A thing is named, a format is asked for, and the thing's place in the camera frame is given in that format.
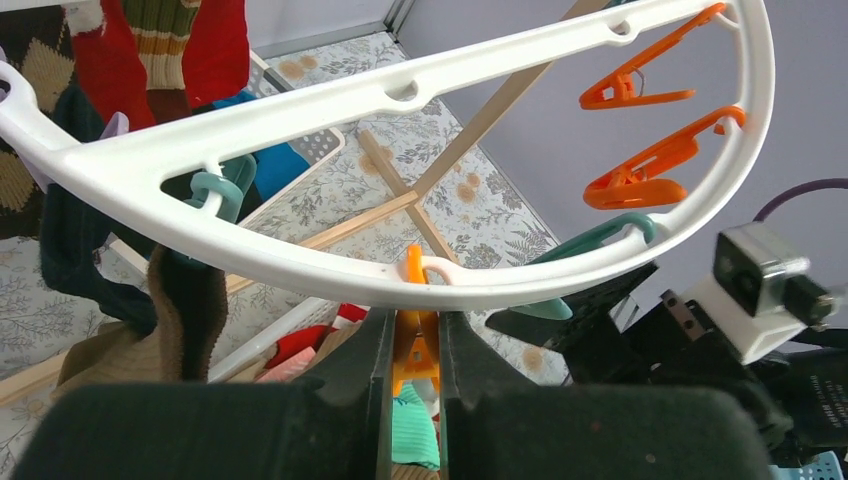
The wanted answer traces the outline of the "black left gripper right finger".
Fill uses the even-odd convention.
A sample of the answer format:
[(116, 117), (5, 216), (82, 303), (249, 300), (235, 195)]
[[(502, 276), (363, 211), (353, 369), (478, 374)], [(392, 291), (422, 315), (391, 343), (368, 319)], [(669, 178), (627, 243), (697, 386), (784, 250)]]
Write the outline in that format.
[(767, 479), (756, 426), (729, 395), (542, 386), (461, 312), (439, 319), (445, 479)]

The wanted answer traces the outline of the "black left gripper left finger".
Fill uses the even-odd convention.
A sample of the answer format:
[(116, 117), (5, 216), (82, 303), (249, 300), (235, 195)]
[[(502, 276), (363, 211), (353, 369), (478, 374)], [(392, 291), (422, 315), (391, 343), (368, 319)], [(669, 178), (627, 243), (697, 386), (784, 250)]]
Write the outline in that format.
[(288, 383), (88, 386), (59, 400), (17, 479), (386, 479), (394, 314), (374, 308)]

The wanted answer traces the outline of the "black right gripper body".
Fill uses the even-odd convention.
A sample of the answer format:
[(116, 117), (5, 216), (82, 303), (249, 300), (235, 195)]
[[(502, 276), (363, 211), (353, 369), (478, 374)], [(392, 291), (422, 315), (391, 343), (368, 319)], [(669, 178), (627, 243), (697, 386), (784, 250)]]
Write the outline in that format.
[(707, 387), (734, 397), (753, 418), (775, 464), (792, 463), (794, 422), (767, 391), (754, 369), (694, 300), (666, 291), (660, 302), (628, 328), (612, 310), (657, 270), (649, 263), (619, 277), (563, 297), (567, 320), (507, 309), (491, 314), (487, 327), (560, 354), (577, 384)]

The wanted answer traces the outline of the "rim orange clip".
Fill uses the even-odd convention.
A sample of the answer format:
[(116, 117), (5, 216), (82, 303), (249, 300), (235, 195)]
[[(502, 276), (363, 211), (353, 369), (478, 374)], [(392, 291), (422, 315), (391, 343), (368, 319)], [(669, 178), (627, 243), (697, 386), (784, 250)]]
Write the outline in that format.
[(435, 311), (398, 310), (392, 357), (392, 395), (407, 381), (427, 380), (440, 390), (439, 316)]

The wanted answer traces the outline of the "tan ribbed sock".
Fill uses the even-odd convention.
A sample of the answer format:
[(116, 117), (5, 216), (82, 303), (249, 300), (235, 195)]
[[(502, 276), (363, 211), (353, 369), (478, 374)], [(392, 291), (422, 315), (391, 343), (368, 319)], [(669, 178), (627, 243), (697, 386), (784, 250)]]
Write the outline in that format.
[(147, 280), (156, 314), (152, 332), (104, 326), (71, 347), (52, 401), (87, 385), (208, 381), (211, 355), (228, 315), (225, 273), (158, 245)]

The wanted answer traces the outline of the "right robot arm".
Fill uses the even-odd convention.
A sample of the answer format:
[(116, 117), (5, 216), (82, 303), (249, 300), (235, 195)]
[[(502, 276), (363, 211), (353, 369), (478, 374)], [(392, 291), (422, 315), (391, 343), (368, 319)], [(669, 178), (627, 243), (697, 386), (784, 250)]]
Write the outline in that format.
[(802, 334), (820, 349), (771, 352), (748, 365), (729, 336), (696, 299), (664, 292), (659, 303), (625, 329), (612, 301), (639, 286), (657, 267), (649, 263), (619, 278), (566, 297), (568, 320), (509, 309), (487, 327), (560, 354), (576, 384), (701, 387), (732, 396), (758, 426), (772, 460), (800, 467), (847, 447), (847, 350), (841, 331)]

